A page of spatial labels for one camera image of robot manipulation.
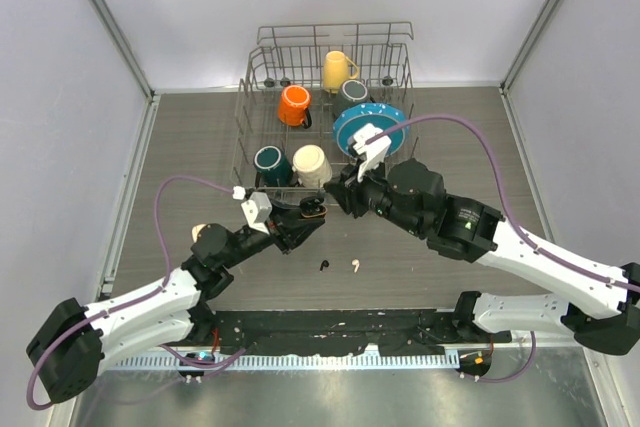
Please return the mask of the black earbud charging case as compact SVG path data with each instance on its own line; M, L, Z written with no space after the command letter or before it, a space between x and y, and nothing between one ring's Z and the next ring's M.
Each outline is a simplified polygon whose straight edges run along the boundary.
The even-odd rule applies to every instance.
M304 219L324 218L327 214L323 196L309 196L301 199L299 209Z

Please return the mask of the white earbud charging case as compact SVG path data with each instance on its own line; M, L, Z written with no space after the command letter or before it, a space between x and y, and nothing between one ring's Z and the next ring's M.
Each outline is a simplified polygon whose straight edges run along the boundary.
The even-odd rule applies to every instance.
M199 238L199 235L200 235L201 231L202 231L205 227L206 227L206 224L198 224L198 225L195 225L195 226L192 228L192 232L191 232L191 234L192 234L192 239L193 239L193 241L194 241L194 242L196 242L196 241L198 240L198 238Z

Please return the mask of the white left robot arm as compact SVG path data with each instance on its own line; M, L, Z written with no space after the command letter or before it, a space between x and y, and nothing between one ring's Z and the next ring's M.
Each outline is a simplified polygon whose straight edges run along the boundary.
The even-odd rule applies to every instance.
M56 305L26 348L33 365L27 403L42 384L53 406L87 389L119 361L162 344L205 344L213 332L208 301L233 281L231 268L275 246L288 254L325 222L324 197L286 204L255 191L241 208L246 223L232 232L217 223L196 233L190 256L161 279L127 294L82 305L69 298Z

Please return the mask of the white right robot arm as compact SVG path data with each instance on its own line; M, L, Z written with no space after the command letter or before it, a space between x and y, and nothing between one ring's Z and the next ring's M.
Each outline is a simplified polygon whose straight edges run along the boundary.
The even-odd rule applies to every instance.
M465 342L484 333L539 331L570 336L622 356L639 341L639 266L599 264L531 233L477 200L447 193L443 177L415 159L364 175L346 166L324 188L348 215L372 212L425 241L439 255L514 274L540 295L460 295L451 327Z

